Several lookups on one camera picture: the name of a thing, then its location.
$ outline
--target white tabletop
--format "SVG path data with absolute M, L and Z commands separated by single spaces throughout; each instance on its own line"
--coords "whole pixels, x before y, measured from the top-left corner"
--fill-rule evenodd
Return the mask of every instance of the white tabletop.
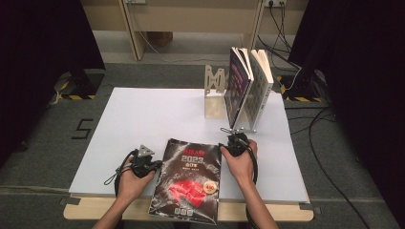
M 114 174 L 122 160 L 145 145 L 162 159 L 167 140 L 226 144 L 227 119 L 204 118 L 202 89 L 115 88 L 96 127 L 69 192 L 102 197 L 114 195 Z M 258 190 L 264 201 L 308 201 L 307 190 L 292 147 L 288 120 L 280 94 L 271 93 L 257 125 L 257 133 L 246 134 L 258 143 Z M 151 197 L 158 176 L 142 195 Z M 243 199 L 223 158 L 220 199 Z

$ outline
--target gray carpet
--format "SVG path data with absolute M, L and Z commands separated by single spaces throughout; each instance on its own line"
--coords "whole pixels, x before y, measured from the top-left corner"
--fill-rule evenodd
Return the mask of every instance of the gray carpet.
M 114 87 L 202 88 L 204 66 L 107 64 L 93 100 L 60 100 L 42 115 L 28 149 L 15 152 L 0 169 L 0 228 L 91 228 L 94 221 L 63 218 L 63 200 Z M 285 102 L 292 142 L 315 218 L 279 222 L 281 228 L 364 228 L 362 221 L 322 172 L 352 201 L 372 228 L 398 228 L 367 170 L 357 161 L 333 110 L 308 126 L 327 102 Z M 76 128 L 83 118 L 81 127 Z M 37 190 L 27 186 L 38 186 Z

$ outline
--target hand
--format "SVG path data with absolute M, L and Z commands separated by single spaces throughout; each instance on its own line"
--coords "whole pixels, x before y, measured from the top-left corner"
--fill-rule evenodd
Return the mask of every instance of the hand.
M 253 155 L 257 159 L 257 143 L 254 140 L 248 140 L 249 146 L 253 151 Z M 253 177 L 253 162 L 250 158 L 249 152 L 244 151 L 240 156 L 234 157 L 229 151 L 222 146 L 221 153 L 226 159 L 229 171 L 241 183 L 242 181 L 252 180 Z
M 131 163 L 130 156 L 125 164 Z M 132 202 L 137 199 L 142 193 L 146 185 L 153 179 L 155 171 L 151 171 L 146 177 L 139 178 L 129 168 L 125 168 L 122 171 L 121 179 L 119 181 L 117 198 L 128 202 Z

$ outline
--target black and yellow tape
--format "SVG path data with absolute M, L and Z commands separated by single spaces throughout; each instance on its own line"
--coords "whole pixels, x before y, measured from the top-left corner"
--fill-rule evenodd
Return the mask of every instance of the black and yellow tape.
M 59 99 L 71 99 L 71 100 L 81 100 L 81 99 L 95 99 L 95 94 L 64 94 L 63 90 L 69 85 L 69 81 L 64 83 L 59 91 Z
M 321 98 L 315 94 L 308 95 L 308 94 L 289 94 L 289 91 L 286 89 L 286 86 L 282 84 L 282 76 L 277 76 L 277 80 L 280 82 L 280 93 L 282 98 L 287 101 L 299 101 L 299 102 L 321 102 Z

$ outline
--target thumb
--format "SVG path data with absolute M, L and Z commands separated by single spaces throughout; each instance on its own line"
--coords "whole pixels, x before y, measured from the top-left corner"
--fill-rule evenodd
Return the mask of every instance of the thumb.
M 232 156 L 223 144 L 220 145 L 220 150 L 225 159 L 228 159 L 230 156 Z
M 152 170 L 151 172 L 149 172 L 149 174 L 145 177 L 148 182 L 151 181 L 153 179 L 153 177 L 155 176 L 155 170 Z

